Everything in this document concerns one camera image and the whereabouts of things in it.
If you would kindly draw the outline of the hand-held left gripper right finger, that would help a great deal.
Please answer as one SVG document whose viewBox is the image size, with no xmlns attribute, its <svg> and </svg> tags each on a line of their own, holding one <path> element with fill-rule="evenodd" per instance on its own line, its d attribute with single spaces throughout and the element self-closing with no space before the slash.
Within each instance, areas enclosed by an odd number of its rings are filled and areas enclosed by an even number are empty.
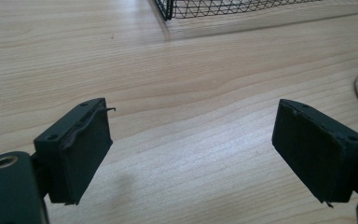
<svg viewBox="0 0 358 224">
<path fill-rule="evenodd" d="M 320 202 L 358 193 L 358 132 L 317 109 L 281 99 L 272 145 Z"/>
</svg>

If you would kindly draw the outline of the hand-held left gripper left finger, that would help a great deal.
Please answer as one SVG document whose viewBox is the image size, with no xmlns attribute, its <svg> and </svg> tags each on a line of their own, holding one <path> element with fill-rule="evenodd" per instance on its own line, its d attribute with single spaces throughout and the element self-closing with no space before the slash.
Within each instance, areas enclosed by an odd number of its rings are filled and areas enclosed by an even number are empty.
<svg viewBox="0 0 358 224">
<path fill-rule="evenodd" d="M 53 203 L 77 204 L 113 144 L 104 98 L 83 102 L 34 140 L 37 160 L 49 172 Z"/>
</svg>

